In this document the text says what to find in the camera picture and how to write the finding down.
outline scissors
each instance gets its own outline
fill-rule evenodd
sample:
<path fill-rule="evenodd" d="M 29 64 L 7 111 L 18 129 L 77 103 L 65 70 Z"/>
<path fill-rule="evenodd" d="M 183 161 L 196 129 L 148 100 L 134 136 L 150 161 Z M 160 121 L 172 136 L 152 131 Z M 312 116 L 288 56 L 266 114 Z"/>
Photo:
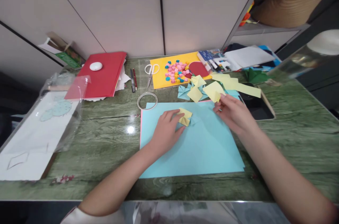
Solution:
<path fill-rule="evenodd" d="M 154 72 L 155 66 L 158 67 L 158 70 L 157 70 L 156 72 Z M 146 65 L 146 67 L 145 67 L 145 72 L 149 75 L 148 83 L 147 83 L 147 88 L 149 88 L 149 85 L 150 85 L 150 83 L 151 83 L 152 76 L 153 76 L 154 74 L 156 74 L 156 73 L 159 71 L 159 69 L 160 69 L 160 66 L 159 66 L 158 64 L 154 64 L 154 65 Z"/>

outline green origami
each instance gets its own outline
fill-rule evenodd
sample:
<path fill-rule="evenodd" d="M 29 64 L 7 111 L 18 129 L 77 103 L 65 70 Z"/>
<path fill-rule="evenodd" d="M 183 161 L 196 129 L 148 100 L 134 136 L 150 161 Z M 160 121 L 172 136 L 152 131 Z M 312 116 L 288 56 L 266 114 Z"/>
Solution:
<path fill-rule="evenodd" d="M 262 71 L 255 71 L 252 68 L 249 68 L 245 71 L 247 81 L 252 84 L 266 82 L 269 79 L 269 76 Z"/>

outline green marble table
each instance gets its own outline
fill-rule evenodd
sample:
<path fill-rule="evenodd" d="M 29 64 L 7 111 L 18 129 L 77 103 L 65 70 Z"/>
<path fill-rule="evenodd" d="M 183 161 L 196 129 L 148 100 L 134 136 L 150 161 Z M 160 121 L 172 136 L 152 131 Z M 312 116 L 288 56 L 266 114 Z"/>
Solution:
<path fill-rule="evenodd" d="M 82 121 L 69 151 L 59 153 L 46 179 L 0 182 L 0 200 L 82 200 L 105 176 L 139 150 L 140 110 L 137 99 L 147 91 L 144 67 L 149 58 L 127 59 L 135 68 L 138 91 L 131 82 L 113 98 L 85 102 Z M 232 77 L 245 82 L 242 73 Z M 339 203 L 339 123 L 298 81 L 281 87 L 262 84 L 276 119 L 258 122 L 284 156 L 325 196 Z M 149 91 L 159 102 L 184 102 L 178 87 Z M 141 179 L 127 200 L 272 201 L 246 150 L 234 135 L 245 172 Z M 66 183 L 54 183 L 63 174 Z"/>

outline white mouse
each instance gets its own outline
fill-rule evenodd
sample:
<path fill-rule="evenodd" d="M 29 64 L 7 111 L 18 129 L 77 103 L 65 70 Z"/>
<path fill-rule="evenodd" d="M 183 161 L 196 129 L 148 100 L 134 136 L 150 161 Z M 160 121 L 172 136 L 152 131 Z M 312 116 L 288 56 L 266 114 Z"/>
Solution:
<path fill-rule="evenodd" d="M 102 63 L 100 63 L 100 62 L 91 63 L 89 68 L 93 71 L 98 71 L 102 68 Z"/>

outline hand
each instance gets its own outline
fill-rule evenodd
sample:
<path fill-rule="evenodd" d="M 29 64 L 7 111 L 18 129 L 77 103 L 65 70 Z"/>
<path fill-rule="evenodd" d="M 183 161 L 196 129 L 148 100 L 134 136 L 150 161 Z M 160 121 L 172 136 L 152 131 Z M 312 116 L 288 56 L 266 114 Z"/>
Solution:
<path fill-rule="evenodd" d="M 176 131 L 179 119 L 185 115 L 182 113 L 173 117 L 179 111 L 180 109 L 165 111 L 159 117 L 153 137 L 149 142 L 149 145 L 156 151 L 158 157 L 164 155 L 175 145 L 185 129 L 185 126 L 182 126 Z"/>
<path fill-rule="evenodd" d="M 221 95 L 213 111 L 238 137 L 251 136 L 260 130 L 245 104 L 231 95 Z"/>

